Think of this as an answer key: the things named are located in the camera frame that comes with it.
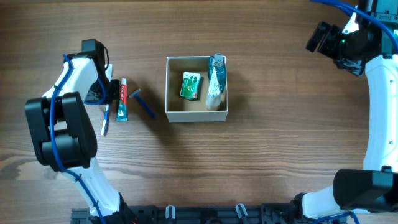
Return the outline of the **green Dettol soap bar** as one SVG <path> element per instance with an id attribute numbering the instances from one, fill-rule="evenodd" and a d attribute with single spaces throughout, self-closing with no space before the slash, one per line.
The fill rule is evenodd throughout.
<path id="1" fill-rule="evenodd" d="M 201 75 L 195 72 L 184 72 L 180 96 L 186 100 L 195 101 L 199 97 Z"/>

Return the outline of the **Colgate toothpaste tube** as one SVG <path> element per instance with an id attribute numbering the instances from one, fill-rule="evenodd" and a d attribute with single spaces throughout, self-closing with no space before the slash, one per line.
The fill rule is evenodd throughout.
<path id="1" fill-rule="evenodd" d="M 127 80 L 121 79 L 120 92 L 119 92 L 119 104 L 116 121 L 128 121 L 127 115 Z"/>

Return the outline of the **blue Listerine mouthwash bottle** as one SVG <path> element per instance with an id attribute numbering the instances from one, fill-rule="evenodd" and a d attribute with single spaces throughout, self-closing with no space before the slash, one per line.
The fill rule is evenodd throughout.
<path id="1" fill-rule="evenodd" d="M 211 75 L 213 74 L 213 71 L 215 71 L 218 83 L 220 84 L 220 91 L 224 92 L 224 88 L 226 85 L 226 67 L 224 56 L 220 53 L 215 53 L 214 55 L 209 57 L 208 65 L 208 78 L 211 79 Z"/>

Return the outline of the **blue white toothbrush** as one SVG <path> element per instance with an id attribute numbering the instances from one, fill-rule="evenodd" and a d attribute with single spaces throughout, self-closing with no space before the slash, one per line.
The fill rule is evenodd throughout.
<path id="1" fill-rule="evenodd" d="M 101 135 L 102 136 L 106 135 L 106 132 L 107 132 L 107 129 L 108 129 L 109 109 L 110 109 L 110 104 L 107 104 L 106 107 L 105 107 L 103 125 L 102 125 L 102 128 L 101 128 Z"/>

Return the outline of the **blue disposable razor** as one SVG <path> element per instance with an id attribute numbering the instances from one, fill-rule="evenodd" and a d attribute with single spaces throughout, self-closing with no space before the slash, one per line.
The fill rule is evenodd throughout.
<path id="1" fill-rule="evenodd" d="M 137 102 L 145 109 L 145 111 L 148 113 L 148 115 L 152 119 L 156 119 L 155 113 L 152 111 L 152 109 L 148 106 L 148 104 L 140 97 L 140 92 L 141 89 L 138 88 L 137 90 L 133 91 L 131 94 L 128 95 L 130 98 L 135 98 Z"/>

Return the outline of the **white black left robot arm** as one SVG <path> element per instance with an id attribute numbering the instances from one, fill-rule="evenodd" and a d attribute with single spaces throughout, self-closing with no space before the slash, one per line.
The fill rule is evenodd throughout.
<path id="1" fill-rule="evenodd" d="M 121 194 L 109 183 L 96 159 L 97 139 L 84 99 L 99 83 L 98 104 L 105 101 L 107 74 L 103 54 L 64 57 L 63 72 L 40 98 L 25 104 L 37 160 L 75 184 L 90 209 L 92 223 L 136 223 Z"/>

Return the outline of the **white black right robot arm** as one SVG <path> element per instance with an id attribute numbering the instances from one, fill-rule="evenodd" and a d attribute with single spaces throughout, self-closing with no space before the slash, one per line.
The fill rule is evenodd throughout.
<path id="1" fill-rule="evenodd" d="M 363 168 L 341 169 L 331 186 L 296 196 L 291 219 L 397 212 L 397 36 L 392 28 L 391 22 L 354 22 L 345 28 L 320 22 L 307 42 L 307 50 L 333 59 L 339 69 L 366 76 L 369 137 Z"/>

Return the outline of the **white lotion tube with leaves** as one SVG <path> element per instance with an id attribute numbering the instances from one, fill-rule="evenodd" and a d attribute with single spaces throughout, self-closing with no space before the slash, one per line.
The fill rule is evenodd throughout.
<path id="1" fill-rule="evenodd" d="M 218 77 L 216 74 L 216 69 L 214 68 L 210 76 L 208 93 L 206 96 L 206 108 L 209 111 L 215 111 L 219 109 L 220 104 L 221 104 L 221 90 L 220 90 Z"/>

